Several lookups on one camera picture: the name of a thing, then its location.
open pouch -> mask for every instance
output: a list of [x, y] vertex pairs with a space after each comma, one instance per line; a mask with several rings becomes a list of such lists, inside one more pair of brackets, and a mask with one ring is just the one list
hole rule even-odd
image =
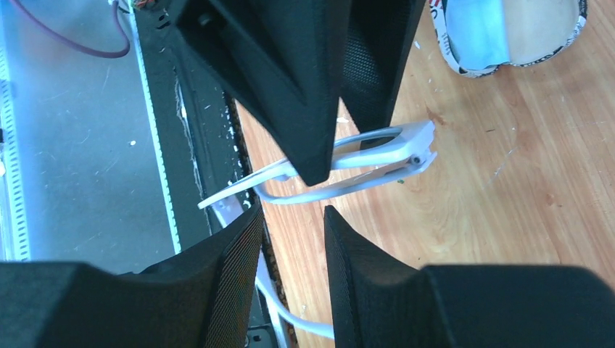
[[438, 44], [457, 73], [479, 78], [500, 65], [526, 67], [577, 39], [587, 0], [430, 0]]

wood grain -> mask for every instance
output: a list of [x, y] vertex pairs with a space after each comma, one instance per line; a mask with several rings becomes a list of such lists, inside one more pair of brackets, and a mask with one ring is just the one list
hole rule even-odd
[[[392, 124], [437, 125], [424, 173], [314, 204], [265, 204], [290, 310], [331, 322], [323, 207], [333, 204], [397, 259], [426, 263], [584, 265], [615, 286], [615, 7], [590, 3], [571, 48], [533, 67], [472, 80], [442, 58], [427, 8], [406, 65]], [[282, 155], [240, 107], [254, 169]], [[340, 117], [350, 119], [342, 107]], [[337, 135], [357, 133], [338, 123]], [[355, 173], [332, 173], [331, 181]], [[305, 190], [276, 183], [275, 194]], [[333, 342], [298, 331], [301, 347]]]

white cable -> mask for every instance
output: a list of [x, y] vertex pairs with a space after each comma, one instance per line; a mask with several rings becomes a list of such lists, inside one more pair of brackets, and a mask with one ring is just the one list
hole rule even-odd
[[[233, 220], [235, 220], [243, 213], [242, 205], [241, 203], [239, 203], [239, 200], [234, 195], [217, 201], [216, 203], [212, 204], [211, 207], [213, 208], [215, 216], [218, 218], [218, 221], [220, 221], [220, 224], [223, 228], [228, 226], [231, 222], [233, 222]], [[268, 307], [269, 304], [274, 305], [274, 310], [285, 321], [292, 324], [295, 328], [300, 328], [307, 332], [311, 332], [312, 334], [326, 337], [328, 339], [334, 339], [333, 325], [325, 323], [314, 323], [312, 321], [303, 320], [293, 315], [288, 311], [288, 309], [285, 308], [285, 306], [282, 304], [278, 297], [277, 291], [273, 287], [273, 282], [271, 278], [269, 277], [267, 262], [265, 261], [265, 255], [263, 254], [262, 250], [260, 250], [258, 255], [258, 266], [256, 269], [255, 283], [257, 289], [267, 299]]]

purple cable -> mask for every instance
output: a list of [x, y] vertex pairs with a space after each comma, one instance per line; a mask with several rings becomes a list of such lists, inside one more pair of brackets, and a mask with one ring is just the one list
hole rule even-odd
[[113, 3], [111, 4], [111, 8], [112, 8], [112, 11], [113, 11], [113, 22], [115, 23], [115, 27], [117, 27], [117, 29], [122, 34], [122, 37], [124, 37], [124, 48], [121, 49], [120, 51], [115, 51], [115, 52], [99, 51], [97, 49], [91, 49], [89, 47], [86, 47], [86, 46], [83, 46], [83, 45], [81, 45], [79, 43], [76, 43], [76, 42], [70, 40], [69, 38], [56, 33], [50, 27], [44, 25], [40, 20], [38, 20], [36, 17], [34, 17], [34, 15], [32, 15], [30, 13], [30, 11], [28, 11], [21, 4], [20, 0], [10, 0], [10, 1], [27, 18], [29, 18], [32, 22], [34, 22], [34, 24], [36, 24], [40, 29], [42, 29], [43, 32], [45, 32], [47, 35], [51, 36], [55, 40], [59, 41], [60, 43], [70, 47], [71, 49], [74, 49], [74, 50], [79, 51], [81, 53], [88, 54], [90, 56], [100, 57], [100, 58], [121, 58], [121, 57], [124, 57], [126, 54], [128, 54], [128, 52], [131, 50], [131, 42], [128, 40], [128, 37], [127, 37], [126, 33], [124, 33], [124, 30], [122, 29], [122, 25], [120, 24], [120, 19], [118, 18], [118, 15], [117, 15], [117, 8], [120, 6], [119, 3], [117, 2], [117, 0], [114, 0]]

